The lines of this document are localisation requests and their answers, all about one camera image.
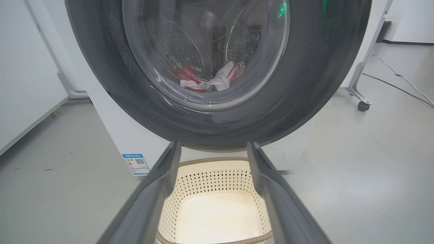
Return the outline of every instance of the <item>laundry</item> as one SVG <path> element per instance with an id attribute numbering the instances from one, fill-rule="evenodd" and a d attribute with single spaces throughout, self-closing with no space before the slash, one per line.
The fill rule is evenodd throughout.
<path id="1" fill-rule="evenodd" d="M 235 78 L 243 74 L 244 67 L 242 63 L 235 64 L 230 61 L 209 81 L 197 77 L 195 71 L 188 65 L 183 66 L 183 71 L 178 70 L 175 73 L 181 76 L 180 85 L 193 92 L 212 91 L 213 89 L 222 91 L 227 89 Z"/>

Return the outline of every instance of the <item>door glass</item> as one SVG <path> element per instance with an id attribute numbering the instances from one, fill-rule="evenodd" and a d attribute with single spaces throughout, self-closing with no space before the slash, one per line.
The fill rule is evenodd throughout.
<path id="1" fill-rule="evenodd" d="M 123 0 L 129 48 L 158 89 L 188 109 L 227 109 L 270 81 L 286 47 L 286 0 Z"/>

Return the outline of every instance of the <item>white cloth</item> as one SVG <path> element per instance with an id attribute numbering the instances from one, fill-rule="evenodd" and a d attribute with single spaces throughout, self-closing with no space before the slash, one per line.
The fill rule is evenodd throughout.
<path id="1" fill-rule="evenodd" d="M 210 79 L 209 81 L 198 82 L 195 80 L 181 79 L 180 85 L 184 88 L 190 88 L 198 92 L 202 92 L 204 90 L 211 91 L 213 88 L 215 88 L 217 91 L 222 91 L 229 87 L 231 81 L 243 74 L 243 71 L 244 64 L 235 64 L 234 62 L 230 61 L 217 72 L 214 78 Z"/>

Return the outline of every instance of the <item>metal stand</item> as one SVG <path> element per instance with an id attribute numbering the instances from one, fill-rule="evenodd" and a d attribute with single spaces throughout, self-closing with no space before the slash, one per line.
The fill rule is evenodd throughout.
<path id="1" fill-rule="evenodd" d="M 374 47 L 374 44 L 378 38 L 378 35 L 380 34 L 381 28 L 383 27 L 383 23 L 385 21 L 384 15 L 388 13 L 390 9 L 390 5 L 392 4 L 393 0 L 388 0 L 385 10 L 383 11 L 383 15 L 381 16 L 380 22 L 378 23 L 377 29 L 375 30 L 374 38 L 371 40 L 371 44 L 369 45 L 368 52 L 365 55 L 365 58 L 363 59 L 363 62 L 359 63 L 355 69 L 354 75 L 351 79 L 351 83 L 349 87 L 347 88 L 347 91 L 358 98 L 360 100 L 357 108 L 360 111 L 366 111 L 369 109 L 369 106 L 372 104 L 371 101 L 365 98 L 358 90 L 357 90 L 357 84 L 360 79 L 360 75 L 363 72 L 363 68 L 365 67 L 366 61 L 368 60 L 369 55 L 371 54 L 372 48 Z"/>
<path id="2" fill-rule="evenodd" d="M 350 86 L 347 88 L 347 91 L 358 98 L 361 102 L 358 104 L 358 109 L 360 111 L 366 111 L 369 109 L 369 106 L 372 104 L 371 101 L 367 100 L 358 90 L 357 90 L 357 83 L 360 79 L 360 75 L 362 74 L 363 67 L 365 66 L 365 63 L 361 62 L 357 65 L 353 78 L 351 79 Z"/>
<path id="3" fill-rule="evenodd" d="M 24 4 L 26 5 L 27 10 L 29 11 L 30 16 L 32 17 L 33 22 L 36 25 L 36 28 L 38 29 L 39 35 L 41 35 L 42 41 L 44 42 L 45 46 L 48 49 L 48 52 L 50 53 L 51 58 L 54 61 L 54 64 L 57 67 L 57 76 L 59 77 L 60 82 L 62 83 L 63 87 L 66 90 L 66 93 L 68 94 L 69 98 L 75 99 L 75 98 L 88 98 L 89 95 L 86 91 L 76 91 L 72 87 L 72 85 L 69 83 L 68 79 L 66 78 L 65 74 L 63 73 L 62 68 L 60 67 L 59 62 L 57 61 L 56 56 L 53 53 L 53 50 L 51 49 L 50 45 L 48 44 L 47 39 L 45 38 L 44 33 L 41 30 L 41 27 L 39 26 L 38 20 L 36 19 L 35 14 L 33 13 L 32 8 L 30 7 L 29 1 L 24 0 Z"/>

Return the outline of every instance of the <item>washing machine door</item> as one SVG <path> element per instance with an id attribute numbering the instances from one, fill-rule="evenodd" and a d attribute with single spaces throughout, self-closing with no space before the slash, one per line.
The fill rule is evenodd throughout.
<path id="1" fill-rule="evenodd" d="M 370 0 L 74 0 L 72 28 L 108 94 L 155 134 L 210 150 L 293 132 L 357 55 Z"/>

